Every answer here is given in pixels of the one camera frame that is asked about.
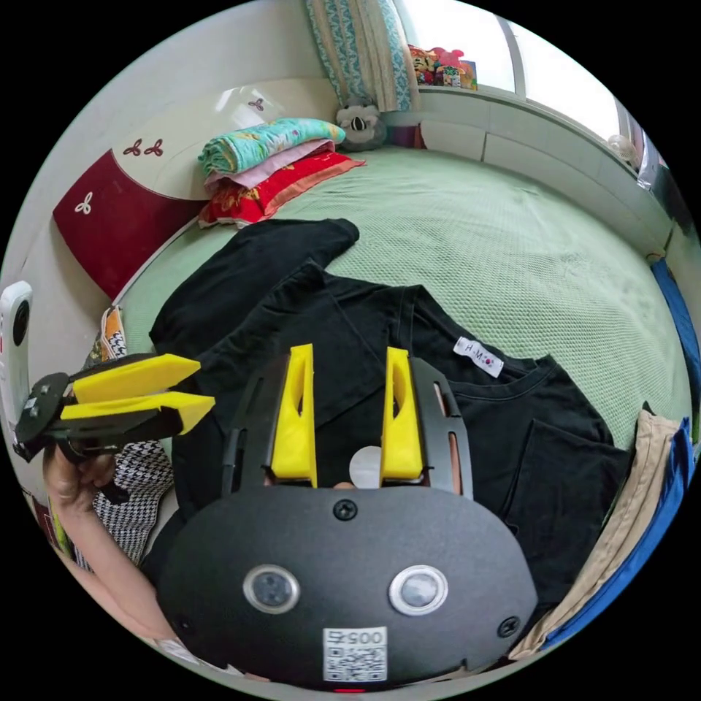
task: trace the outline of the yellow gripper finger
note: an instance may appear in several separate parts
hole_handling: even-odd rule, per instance
[[[424,471],[409,353],[399,348],[387,348],[386,372],[378,486],[382,486],[384,480],[418,480]]]
[[[132,411],[147,411],[168,407],[176,409],[183,422],[180,435],[191,431],[214,406],[214,397],[201,397],[198,394],[184,392],[162,392],[148,397],[133,399],[113,399],[108,402],[90,402],[71,404],[61,412],[61,419],[70,421],[78,418],[96,418],[114,414],[127,414]]]
[[[79,404],[143,397],[174,387],[199,368],[196,360],[165,353],[76,380],[73,394]]]
[[[309,480],[316,487],[313,374],[312,345],[294,346],[277,415],[270,468],[278,480]]]

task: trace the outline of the black t-shirt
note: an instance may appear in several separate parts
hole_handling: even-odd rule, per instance
[[[241,286],[248,284],[234,257],[228,270]],[[239,312],[234,315],[238,321]],[[199,354],[202,369],[183,386],[215,396],[216,406],[190,433],[173,439],[182,518],[221,494],[222,453],[250,374],[294,345],[314,347],[319,486],[348,481],[355,452],[380,445],[386,349],[392,345],[447,377],[470,439],[475,500],[515,533],[539,612],[562,600],[596,543],[628,455],[613,446],[601,416],[554,359],[513,359],[483,343],[493,362],[503,362],[493,377],[456,352],[459,339],[474,337],[424,287],[335,277],[312,259],[261,295],[240,322],[230,319],[223,314],[210,330],[220,340]],[[196,345],[198,326],[180,329],[181,342],[169,349],[183,354]]]
[[[159,353],[196,357],[305,260],[325,268],[358,237],[346,219],[271,219],[245,227],[167,299],[153,322],[153,345]]]

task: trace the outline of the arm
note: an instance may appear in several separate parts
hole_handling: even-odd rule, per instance
[[[93,599],[109,613],[119,624],[130,633],[142,639],[152,640],[156,634],[151,628],[139,623],[119,607],[107,587],[92,573],[78,567],[71,559],[67,558],[60,550],[54,548],[59,559],[66,565],[67,570],[75,580],[93,597]]]
[[[59,506],[56,515],[94,571],[92,575],[62,557],[86,591],[135,635],[154,640],[176,639],[156,602],[156,590],[122,552],[97,514]]]

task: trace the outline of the gray plush toy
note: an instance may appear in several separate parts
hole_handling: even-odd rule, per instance
[[[387,137],[387,127],[372,100],[349,97],[336,114],[336,124],[345,131],[340,147],[345,151],[369,151],[379,148]]]

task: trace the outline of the white device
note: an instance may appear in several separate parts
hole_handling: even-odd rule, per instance
[[[6,287],[0,296],[0,394],[12,441],[15,426],[29,397],[29,315],[31,286]]]

